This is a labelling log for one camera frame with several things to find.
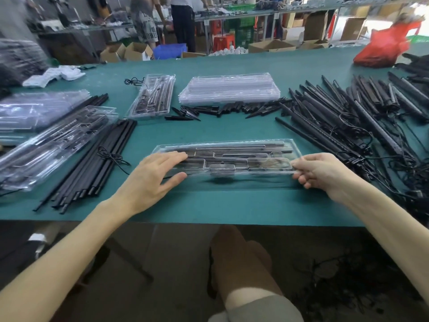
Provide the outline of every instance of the green basket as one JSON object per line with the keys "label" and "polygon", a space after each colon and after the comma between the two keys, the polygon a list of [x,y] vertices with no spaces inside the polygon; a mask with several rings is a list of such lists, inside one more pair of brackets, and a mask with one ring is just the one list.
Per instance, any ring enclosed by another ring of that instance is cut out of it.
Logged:
{"label": "green basket", "polygon": [[[232,4],[232,5],[226,5],[224,6],[224,8],[228,11],[251,11],[255,9],[255,5],[254,4]],[[249,27],[254,25],[255,25],[255,17],[248,17],[248,18],[241,18],[241,19],[226,19],[224,24],[224,26],[227,26],[229,29],[237,29],[240,27]]]}
{"label": "green basket", "polygon": [[429,36],[414,35],[407,37],[411,44],[429,42]]}
{"label": "green basket", "polygon": [[248,48],[249,44],[253,43],[254,27],[240,27],[236,29],[236,48]]}

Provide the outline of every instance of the white shirt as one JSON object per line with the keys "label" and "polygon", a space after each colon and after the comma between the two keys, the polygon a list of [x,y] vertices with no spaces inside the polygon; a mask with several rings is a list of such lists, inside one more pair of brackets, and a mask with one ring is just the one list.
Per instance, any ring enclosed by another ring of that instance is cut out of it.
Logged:
{"label": "white shirt", "polygon": [[189,5],[192,8],[192,0],[171,0],[173,5]]}

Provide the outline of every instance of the blue plastic bin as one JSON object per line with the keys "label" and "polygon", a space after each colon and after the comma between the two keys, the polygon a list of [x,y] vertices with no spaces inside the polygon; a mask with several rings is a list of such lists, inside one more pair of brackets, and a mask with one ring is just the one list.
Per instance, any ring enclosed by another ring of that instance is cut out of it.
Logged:
{"label": "blue plastic bin", "polygon": [[182,52],[186,52],[186,44],[166,44],[158,45],[154,49],[155,59],[175,59],[182,56]]}

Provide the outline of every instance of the person's left hand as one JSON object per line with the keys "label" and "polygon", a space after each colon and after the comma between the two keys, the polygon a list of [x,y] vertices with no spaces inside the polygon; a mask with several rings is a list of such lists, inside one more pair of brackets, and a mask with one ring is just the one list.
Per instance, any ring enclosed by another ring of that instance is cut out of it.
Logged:
{"label": "person's left hand", "polygon": [[126,219],[145,211],[187,177],[184,172],[177,173],[162,184],[166,173],[186,158],[185,152],[177,151],[147,156],[108,201],[123,208]]}

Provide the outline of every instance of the chair leg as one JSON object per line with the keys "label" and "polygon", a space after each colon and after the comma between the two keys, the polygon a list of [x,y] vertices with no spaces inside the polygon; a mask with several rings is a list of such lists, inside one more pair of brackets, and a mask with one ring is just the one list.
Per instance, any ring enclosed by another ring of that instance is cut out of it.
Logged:
{"label": "chair leg", "polygon": [[122,259],[128,262],[135,270],[141,273],[147,279],[148,283],[153,282],[153,276],[149,272],[143,270],[142,265],[136,260],[136,258],[133,257],[131,253],[128,252],[125,248],[123,248],[122,245],[119,244],[114,238],[108,238],[104,244],[117,255],[119,255]]}

